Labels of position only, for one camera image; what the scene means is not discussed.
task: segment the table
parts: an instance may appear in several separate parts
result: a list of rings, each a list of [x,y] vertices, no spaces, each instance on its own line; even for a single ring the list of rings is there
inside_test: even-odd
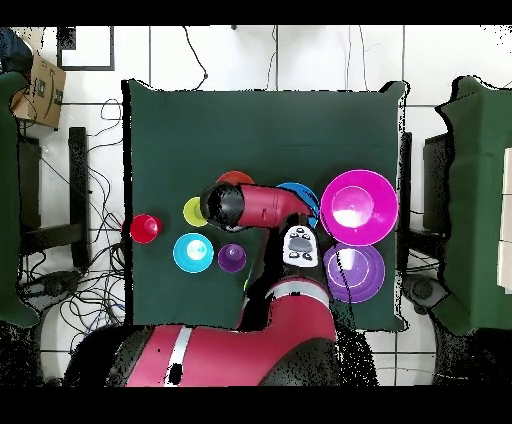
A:
[[[394,186],[398,158],[398,102],[402,82],[381,92],[164,92],[123,81],[126,192],[133,214],[162,219],[163,232],[149,245],[132,243],[133,322],[184,323],[232,329],[243,301],[243,283],[258,249],[261,230],[223,233],[194,228],[182,215],[224,172],[236,169],[257,184],[296,181],[320,198],[327,184],[350,169],[370,169]],[[317,227],[325,252],[335,241]],[[208,237],[217,252],[226,243],[247,251],[247,266],[226,274],[214,263],[199,274],[181,271],[172,259],[176,240],[187,232]],[[379,293],[352,305],[360,329],[398,331],[394,314],[395,234],[375,247],[386,266]],[[331,305],[346,316],[348,307]]]

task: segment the dark green cloth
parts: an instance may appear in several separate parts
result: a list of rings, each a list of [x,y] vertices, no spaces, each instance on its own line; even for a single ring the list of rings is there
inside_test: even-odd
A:
[[[473,77],[455,85],[451,101],[438,108],[455,146],[448,180],[452,232],[444,271],[452,294],[434,313],[456,335],[474,328],[512,329],[512,295],[497,285],[503,157],[512,147],[512,92],[487,88]]]
[[[224,172],[240,170],[263,185],[300,182],[319,198],[333,178],[351,169],[379,172],[395,185],[402,82],[383,93],[163,92],[133,80],[129,87],[133,212],[155,214],[164,226],[151,244],[133,243],[135,324],[237,324],[261,230],[194,228],[182,215],[185,202]],[[323,249],[335,243],[321,224],[317,229]],[[246,268],[227,274],[215,257],[202,273],[181,271],[172,250],[187,232],[204,234],[216,252],[240,243]],[[384,258],[386,280],[375,297],[353,305],[356,326],[401,330],[394,316],[395,234],[375,247]],[[348,311],[341,302],[333,308],[342,315]]]
[[[0,74],[0,321],[25,328],[37,324],[39,315],[16,292],[20,264],[18,126],[9,106],[13,95],[26,85],[18,72]]]

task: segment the cardboard box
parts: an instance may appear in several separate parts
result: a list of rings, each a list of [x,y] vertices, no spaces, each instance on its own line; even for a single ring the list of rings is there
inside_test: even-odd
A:
[[[58,128],[66,72],[39,56],[34,40],[25,39],[24,34],[19,35],[31,47],[34,63],[30,87],[14,95],[11,110],[19,119]]]

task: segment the pink bowl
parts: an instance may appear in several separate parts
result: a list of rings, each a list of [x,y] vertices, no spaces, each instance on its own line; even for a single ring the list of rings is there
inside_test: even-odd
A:
[[[332,237],[368,246],[386,237],[398,217],[398,199],[382,175],[357,169],[337,176],[320,201],[320,220]]]

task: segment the floor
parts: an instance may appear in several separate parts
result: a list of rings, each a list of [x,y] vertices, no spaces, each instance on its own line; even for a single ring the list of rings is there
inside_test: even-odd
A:
[[[425,138],[441,134],[446,126],[434,106],[446,102],[452,81],[461,75],[477,75],[487,83],[503,87],[512,80],[512,35],[508,27],[491,26],[287,26],[229,25],[189,27],[190,41],[208,73],[202,90],[379,90],[386,82],[404,80],[410,84],[405,108],[406,130],[413,134],[411,209],[421,212],[422,147]],[[278,38],[278,54],[273,57]],[[56,28],[44,33],[41,55],[57,63]],[[40,139],[43,158],[68,178],[67,134],[70,126],[85,126],[89,147],[116,143],[122,138],[119,118],[120,81],[135,78],[163,90],[192,89],[203,77],[187,44],[182,27],[114,27],[115,70],[87,67],[110,64],[109,27],[77,27],[76,49],[62,52],[63,66],[82,67],[68,71],[59,131],[33,126],[28,134]],[[106,176],[111,194],[109,211],[123,219],[122,145],[91,151],[91,168]],[[100,179],[106,189],[106,182]],[[101,207],[103,194],[98,182],[91,180],[92,202]],[[49,166],[41,164],[42,225],[69,222],[69,188]],[[421,228],[421,215],[411,215],[412,225]],[[115,231],[97,229],[101,219],[91,209],[92,253],[119,241]],[[40,260],[30,257],[29,266]],[[70,268],[69,248],[48,251],[48,259],[38,267],[45,273]],[[92,267],[91,275],[108,269],[108,257]],[[115,293],[123,296],[123,282]],[[73,315],[71,306],[62,308],[63,316],[79,330],[84,326]],[[80,310],[93,311],[91,305]],[[402,299],[401,314],[408,328],[398,334],[367,333],[374,352],[382,385],[430,384],[435,361],[435,342],[428,318],[414,313]],[[94,319],[90,315],[88,326]],[[45,320],[42,337],[42,362],[47,377],[61,376],[67,366],[69,350],[80,337],[77,329],[64,322],[59,306]]]

